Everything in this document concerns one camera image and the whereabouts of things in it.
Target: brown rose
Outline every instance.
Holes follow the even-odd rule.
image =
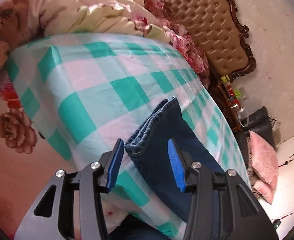
[[[9,148],[16,149],[18,153],[32,153],[37,137],[31,120],[18,108],[11,108],[0,117],[0,137],[5,139]]]

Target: floral blanket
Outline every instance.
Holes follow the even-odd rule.
[[[208,61],[163,0],[0,0],[0,69],[9,46],[71,32],[143,36],[172,45],[209,86]]]

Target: pink cushion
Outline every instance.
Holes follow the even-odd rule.
[[[276,190],[278,180],[277,152],[269,143],[267,143],[255,132],[249,131],[249,134],[251,141],[252,167],[262,182],[265,182],[266,185],[270,187],[271,192],[268,192],[265,185],[260,182],[256,187],[264,192],[261,192],[263,195],[270,194],[270,197],[268,198],[271,201],[267,200],[270,203],[274,198],[274,192]]]

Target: pink pillow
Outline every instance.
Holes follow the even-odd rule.
[[[260,195],[262,195],[269,204],[272,204],[272,201],[274,200],[274,191],[267,183],[264,183],[262,180],[258,179],[253,185],[253,188]]]
[[[278,159],[277,152],[261,136],[249,131],[252,152],[252,167],[258,177],[272,190],[272,199],[277,188]]]

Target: tufted headboard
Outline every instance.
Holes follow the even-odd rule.
[[[256,68],[249,45],[249,28],[236,16],[234,0],[165,0],[220,76],[243,76]]]

